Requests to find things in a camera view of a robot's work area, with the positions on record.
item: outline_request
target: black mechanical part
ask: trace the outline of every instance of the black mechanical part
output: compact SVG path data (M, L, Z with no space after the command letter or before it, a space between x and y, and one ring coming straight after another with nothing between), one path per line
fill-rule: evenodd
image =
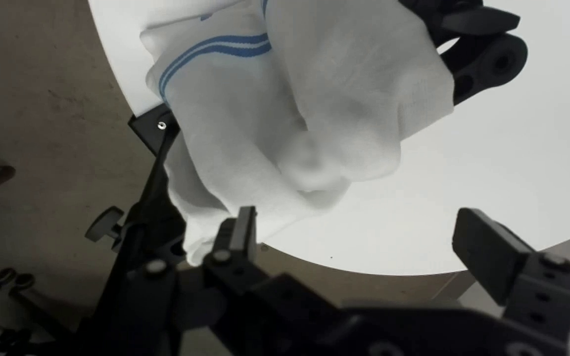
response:
M527 257L535 253L523 239L479 210L459 212L453 251L499 305L507 303Z
M133 117L129 127L139 134L147 148L159 156L166 131L178 131L176 119L166 105L155 107L153 111Z
M176 269L180 257L174 249L184 233L184 220L168 200L168 178L164 158L178 134L178 127L168 125L159 146L157 162L147 180L141 200L131 208L119 257L113 265L103 297L91 320L85 322L79 352L97 354L147 354L162 340L176 340L176 332L166 330L164 316L172 312L170 297L176 289ZM151 261L162 261L168 269L149 273ZM151 322L139 338L135 332L141 322Z
M248 259L255 251L255 208L242 208L238 220L226 220L214 243L214 251L244 251Z
M461 38L444 61L455 77L455 105L513 81L527 63L527 45L515 36Z
M519 28L521 18L497 8L457 8L430 20L432 32L444 34L445 38L457 36L497 36Z
M347 312L392 330L394 342L414 356L436 354L507 354L509 348L527 346L542 356L566 356L566 344L554 342L469 309L349 309Z
M123 220L125 212L111 206L107 208L85 231L85 237L91 241L99 241L103 237L111 237L113 241L121 239L123 225L119 223Z
M216 324L230 309L222 291L204 285L202 269L182 271L178 277L176 295L178 301L174 303L170 316L176 330Z
M26 289L32 289L36 283L34 275L30 273L22 273L14 279L14 291L26 291Z
M505 318L568 342L570 336L570 269L548 267L542 255L527 259L505 307Z
M16 277L16 271L10 267L0 271L0 283L10 283L14 277Z

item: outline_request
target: white cloth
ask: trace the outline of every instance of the white cloth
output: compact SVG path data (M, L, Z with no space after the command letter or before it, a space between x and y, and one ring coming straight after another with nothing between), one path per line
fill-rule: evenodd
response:
M396 170L400 142L453 111L453 77L398 0L259 0L319 150L350 180Z
M263 241L390 174L402 138L453 109L451 75L396 0L240 2L143 42L182 129L166 172L192 265L242 206Z
M170 200L188 223L192 265L242 206L257 208L257 235L265 237L329 210L347 192L337 168L319 162L252 6L157 28L143 42L157 55L149 85L182 129L166 172Z

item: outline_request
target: floor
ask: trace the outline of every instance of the floor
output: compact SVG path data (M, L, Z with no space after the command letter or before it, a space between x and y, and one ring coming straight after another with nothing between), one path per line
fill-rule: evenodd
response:
M89 221L107 206L129 208L153 164L127 129L129 115L85 0L0 0L0 158L18 170L0 188L0 269L34 273L38 293L67 324L93 310L115 259L83 239ZM339 305L428 303L453 285L451 275L339 273L269 247L257 263L301 277Z

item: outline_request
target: folded fabric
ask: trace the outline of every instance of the folded fabric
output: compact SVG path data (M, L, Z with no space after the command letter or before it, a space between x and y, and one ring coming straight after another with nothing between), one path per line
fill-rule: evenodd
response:
M170 200L198 265L220 223L257 208L257 237L333 208L349 182L323 162L252 4L143 34L157 63L149 85L182 132L166 158Z
M259 241L329 212L453 109L451 73L398 0L238 2L143 43L149 87L182 129L166 172L192 265L242 206L257 208Z
M453 77L398 0L255 0L323 156L349 180L396 170L400 142L453 111Z

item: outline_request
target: white table surface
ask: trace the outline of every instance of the white table surface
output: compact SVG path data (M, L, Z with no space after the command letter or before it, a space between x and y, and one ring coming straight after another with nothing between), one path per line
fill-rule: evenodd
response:
M139 34L228 0L89 0L115 77L135 115L160 99ZM404 142L400 170L354 184L337 210L267 243L335 269L430 275L463 269L451 251L459 208L481 208L533 247L570 239L570 2L487 0L523 16L531 47L523 75L481 93Z

